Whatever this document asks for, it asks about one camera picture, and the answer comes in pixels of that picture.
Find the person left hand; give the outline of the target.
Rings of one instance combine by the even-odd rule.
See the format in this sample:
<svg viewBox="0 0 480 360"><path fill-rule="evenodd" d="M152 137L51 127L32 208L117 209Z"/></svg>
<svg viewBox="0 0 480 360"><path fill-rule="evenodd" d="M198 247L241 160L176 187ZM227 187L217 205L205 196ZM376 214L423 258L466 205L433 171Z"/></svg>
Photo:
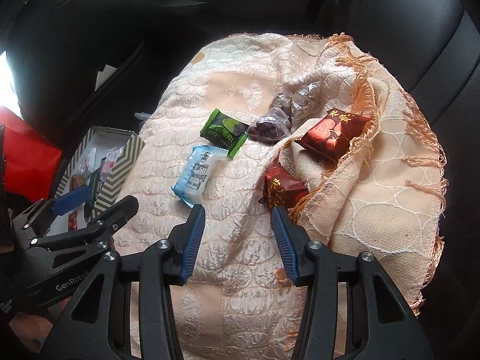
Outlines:
<svg viewBox="0 0 480 360"><path fill-rule="evenodd" d="M56 324L60 314L70 300L71 297L68 297L49 307L46 317L19 313L9 322L9 326L28 350L39 353L51 328Z"/></svg>

